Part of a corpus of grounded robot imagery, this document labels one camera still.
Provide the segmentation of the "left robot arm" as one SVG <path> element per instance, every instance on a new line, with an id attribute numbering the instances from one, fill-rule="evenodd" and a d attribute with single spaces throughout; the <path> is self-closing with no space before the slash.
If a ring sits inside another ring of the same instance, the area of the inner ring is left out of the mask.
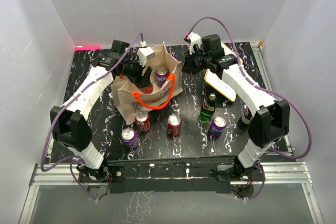
<path id="1" fill-rule="evenodd" d="M 77 169 L 98 182 L 108 177 L 107 162 L 92 143 L 92 131 L 87 123 L 89 114 L 104 90 L 116 76 L 128 77 L 137 88 L 150 87 L 151 67 L 146 62 L 154 50 L 143 41 L 141 47 L 114 40 L 112 47 L 100 53 L 82 85 L 61 107 L 50 111 L 52 137 L 74 154 Z"/>

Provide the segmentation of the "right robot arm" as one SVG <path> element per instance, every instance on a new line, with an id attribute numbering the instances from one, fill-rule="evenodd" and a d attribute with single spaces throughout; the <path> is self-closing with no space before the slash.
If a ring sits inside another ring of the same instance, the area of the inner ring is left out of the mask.
<path id="1" fill-rule="evenodd" d="M 226 176 L 247 180 L 270 148 L 288 134 L 290 106 L 250 80 L 238 53 L 224 45 L 219 35 L 200 37 L 190 32 L 184 40 L 189 50 L 184 54 L 182 71 L 197 74 L 203 69 L 209 70 L 215 75 L 216 83 L 224 83 L 234 90 L 251 114 L 250 118 L 242 120 L 248 126 L 248 142 L 235 157 L 233 166 L 224 172 Z"/>

